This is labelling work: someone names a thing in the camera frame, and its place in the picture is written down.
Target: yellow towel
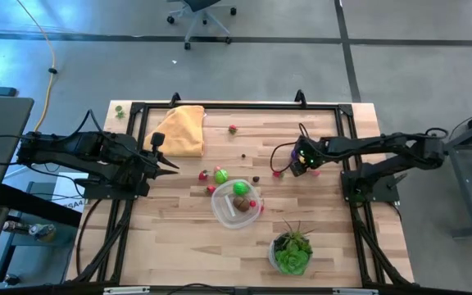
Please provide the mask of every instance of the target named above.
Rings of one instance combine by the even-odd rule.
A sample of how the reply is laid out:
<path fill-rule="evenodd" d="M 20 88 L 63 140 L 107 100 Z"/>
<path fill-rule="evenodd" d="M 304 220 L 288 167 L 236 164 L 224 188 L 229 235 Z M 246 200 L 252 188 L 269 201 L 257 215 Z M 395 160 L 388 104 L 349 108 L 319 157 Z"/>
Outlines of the yellow towel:
<path fill-rule="evenodd" d="M 143 149 L 151 151 L 152 133 L 161 132 L 165 141 L 159 148 L 165 156 L 203 156 L 202 106 L 175 107 L 168 111 L 163 121 L 145 138 Z"/>

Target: gray floor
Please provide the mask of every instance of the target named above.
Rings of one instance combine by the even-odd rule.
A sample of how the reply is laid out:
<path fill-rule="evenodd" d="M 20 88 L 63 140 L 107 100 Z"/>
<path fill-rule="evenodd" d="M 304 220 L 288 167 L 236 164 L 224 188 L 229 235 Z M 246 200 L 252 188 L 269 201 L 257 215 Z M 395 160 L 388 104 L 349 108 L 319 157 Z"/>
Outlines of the gray floor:
<path fill-rule="evenodd" d="M 238 5 L 236 16 L 215 14 L 234 36 L 339 36 L 330 0 L 230 1 Z M 351 38 L 472 39 L 469 0 L 342 3 Z M 169 26 L 166 11 L 175 6 L 163 0 L 29 0 L 25 5 L 52 32 L 175 36 L 189 23 Z M 0 0 L 0 33 L 25 31 L 36 31 L 28 16 Z M 221 35 L 209 25 L 197 34 Z M 112 99 L 168 99 L 176 91 L 184 99 L 289 101 L 300 88 L 311 101 L 352 100 L 339 44 L 193 43 L 190 52 L 182 43 L 156 42 L 65 41 L 54 47 L 60 74 L 41 128 L 45 133 L 70 132 L 89 108 L 103 122 Z M 375 104 L 384 133 L 451 129 L 472 116 L 472 47 L 352 46 L 352 57 L 361 100 Z M 0 85 L 35 99 L 27 130 L 43 108 L 50 62 L 44 41 L 0 40 Z M 24 188 L 40 179 L 26 172 L 8 182 Z M 416 282 L 472 291 L 472 238 L 450 236 L 468 225 L 450 162 L 440 170 L 413 170 L 399 191 Z M 34 259 L 44 263 L 48 254 Z"/>

